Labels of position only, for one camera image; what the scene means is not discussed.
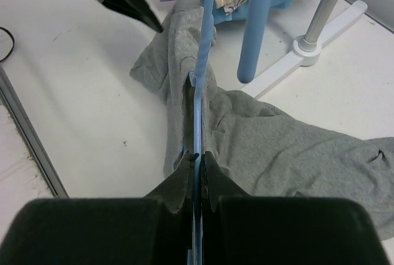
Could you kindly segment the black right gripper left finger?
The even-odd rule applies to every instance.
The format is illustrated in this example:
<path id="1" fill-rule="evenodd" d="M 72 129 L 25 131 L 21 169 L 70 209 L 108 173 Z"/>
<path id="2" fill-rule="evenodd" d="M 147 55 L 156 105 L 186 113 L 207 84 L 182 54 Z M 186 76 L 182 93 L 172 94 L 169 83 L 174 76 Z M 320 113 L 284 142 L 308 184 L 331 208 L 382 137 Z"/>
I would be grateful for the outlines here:
<path id="1" fill-rule="evenodd" d="M 2 264 L 186 264 L 195 155 L 141 198 L 37 199 L 16 215 Z"/>

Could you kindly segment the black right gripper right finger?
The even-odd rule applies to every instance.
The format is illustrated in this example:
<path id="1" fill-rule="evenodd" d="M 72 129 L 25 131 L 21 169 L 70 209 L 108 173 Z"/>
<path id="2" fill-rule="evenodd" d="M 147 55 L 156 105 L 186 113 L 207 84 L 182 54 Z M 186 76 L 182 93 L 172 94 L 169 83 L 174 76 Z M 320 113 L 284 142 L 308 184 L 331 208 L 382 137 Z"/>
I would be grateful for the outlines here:
<path id="1" fill-rule="evenodd" d="M 367 211 L 327 197 L 256 197 L 204 155 L 204 264 L 388 264 Z"/>

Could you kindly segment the grey t shirt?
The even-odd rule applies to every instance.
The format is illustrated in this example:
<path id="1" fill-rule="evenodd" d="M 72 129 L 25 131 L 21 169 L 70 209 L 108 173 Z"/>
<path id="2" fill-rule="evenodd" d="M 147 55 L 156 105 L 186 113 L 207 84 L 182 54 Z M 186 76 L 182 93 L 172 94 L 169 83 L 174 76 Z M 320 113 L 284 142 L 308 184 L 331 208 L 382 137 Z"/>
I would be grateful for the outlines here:
<path id="1" fill-rule="evenodd" d="M 130 71 L 167 107 L 164 175 L 193 144 L 193 87 L 203 8 L 177 1 Z M 220 88 L 211 67 L 203 90 L 203 150 L 253 196 L 340 197 L 393 237 L 393 138 L 361 140 L 298 121 L 239 90 Z"/>

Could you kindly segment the light blue wire hanger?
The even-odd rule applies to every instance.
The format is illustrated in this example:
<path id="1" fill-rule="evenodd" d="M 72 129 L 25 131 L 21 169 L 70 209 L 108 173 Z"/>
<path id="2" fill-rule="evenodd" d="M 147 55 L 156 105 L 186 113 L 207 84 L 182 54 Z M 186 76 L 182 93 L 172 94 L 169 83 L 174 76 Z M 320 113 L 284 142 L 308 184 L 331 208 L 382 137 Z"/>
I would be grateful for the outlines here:
<path id="1" fill-rule="evenodd" d="M 189 73 L 194 92 L 193 113 L 193 151 L 197 155 L 194 163 L 193 183 L 193 238 L 192 249 L 188 251 L 188 264 L 203 263 L 203 216 L 201 206 L 203 159 L 203 90 L 207 59 L 214 34 L 212 14 L 215 0 L 203 0 L 204 12 L 201 27 L 201 42 L 195 69 Z M 244 30 L 237 78 L 243 84 L 254 79 L 262 46 L 263 33 L 267 22 L 271 0 L 249 0 L 246 26 Z"/>

